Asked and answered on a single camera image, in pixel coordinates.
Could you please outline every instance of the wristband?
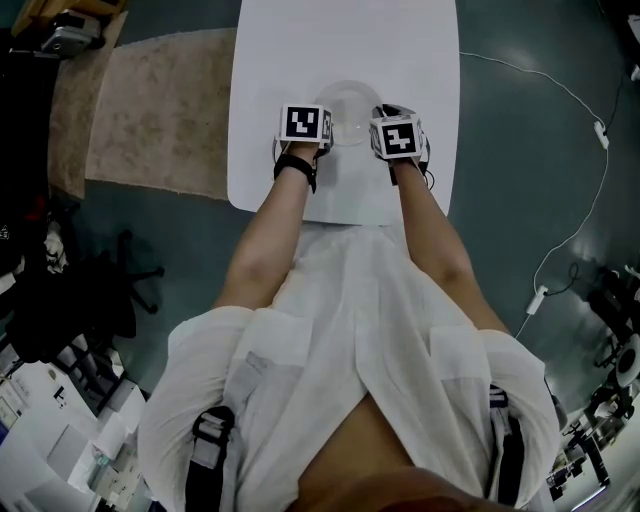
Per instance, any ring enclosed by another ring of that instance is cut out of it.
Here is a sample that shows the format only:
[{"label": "wristband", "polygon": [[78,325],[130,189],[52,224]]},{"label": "wristband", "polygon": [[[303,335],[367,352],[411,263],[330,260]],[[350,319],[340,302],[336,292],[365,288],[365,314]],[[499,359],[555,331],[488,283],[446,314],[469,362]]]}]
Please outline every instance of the wristband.
[{"label": "wristband", "polygon": [[278,161],[276,162],[276,166],[273,168],[274,180],[278,178],[280,172],[285,167],[292,167],[293,169],[297,169],[302,174],[304,174],[307,177],[309,185],[311,185],[311,191],[314,194],[316,193],[317,170],[314,169],[309,162],[297,156],[287,155],[286,153],[283,153],[282,155],[280,155],[280,158],[278,158]]}]

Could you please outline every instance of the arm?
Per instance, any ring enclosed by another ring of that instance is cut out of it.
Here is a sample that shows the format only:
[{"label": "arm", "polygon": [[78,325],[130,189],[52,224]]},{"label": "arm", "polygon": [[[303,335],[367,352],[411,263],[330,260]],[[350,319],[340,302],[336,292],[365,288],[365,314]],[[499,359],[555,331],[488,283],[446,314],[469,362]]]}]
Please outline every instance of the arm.
[{"label": "arm", "polygon": [[393,169],[411,261],[451,297],[478,329],[508,334],[482,295],[469,255],[420,171],[406,161],[394,163]]},{"label": "arm", "polygon": [[[288,153],[312,163],[317,148],[317,144],[299,143]],[[300,171],[282,170],[238,243],[214,308],[271,305],[291,268],[308,189],[307,177]]]}]

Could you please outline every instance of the white plug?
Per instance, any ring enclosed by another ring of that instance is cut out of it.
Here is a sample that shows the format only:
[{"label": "white plug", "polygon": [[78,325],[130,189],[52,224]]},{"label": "white plug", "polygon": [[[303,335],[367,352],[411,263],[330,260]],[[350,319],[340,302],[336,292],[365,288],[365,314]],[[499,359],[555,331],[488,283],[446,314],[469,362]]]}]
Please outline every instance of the white plug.
[{"label": "white plug", "polygon": [[606,150],[609,147],[609,138],[604,134],[604,126],[600,121],[596,121],[593,123],[593,129],[596,131],[600,144]]},{"label": "white plug", "polygon": [[548,291],[549,291],[549,288],[547,288],[546,286],[544,285],[538,286],[538,290],[536,291],[536,294],[534,295],[533,299],[531,299],[531,302],[527,307],[527,315],[531,316],[536,314],[536,311],[538,311],[538,308],[540,307],[540,304],[542,304],[542,301],[546,297],[545,294]]}]

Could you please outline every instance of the clear plate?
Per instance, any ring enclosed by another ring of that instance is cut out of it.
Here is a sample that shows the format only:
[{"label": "clear plate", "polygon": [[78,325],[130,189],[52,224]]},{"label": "clear plate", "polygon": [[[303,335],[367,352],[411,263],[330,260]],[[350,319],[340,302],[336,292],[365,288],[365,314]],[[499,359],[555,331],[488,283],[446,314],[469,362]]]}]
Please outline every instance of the clear plate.
[{"label": "clear plate", "polygon": [[333,115],[333,139],[338,146],[355,146],[369,139],[371,111],[382,101],[368,85],[343,80],[325,87],[316,103]]}]

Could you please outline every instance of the beige rug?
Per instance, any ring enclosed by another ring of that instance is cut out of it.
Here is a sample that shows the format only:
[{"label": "beige rug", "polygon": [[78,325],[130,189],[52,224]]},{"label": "beige rug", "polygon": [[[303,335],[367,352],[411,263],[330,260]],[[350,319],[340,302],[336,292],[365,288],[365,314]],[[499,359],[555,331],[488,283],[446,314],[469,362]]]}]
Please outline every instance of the beige rug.
[{"label": "beige rug", "polygon": [[86,178],[227,199],[227,125],[235,29],[116,48]]},{"label": "beige rug", "polygon": [[100,50],[65,60],[58,70],[49,118],[49,183],[81,199],[98,94],[126,14],[107,26]]}]

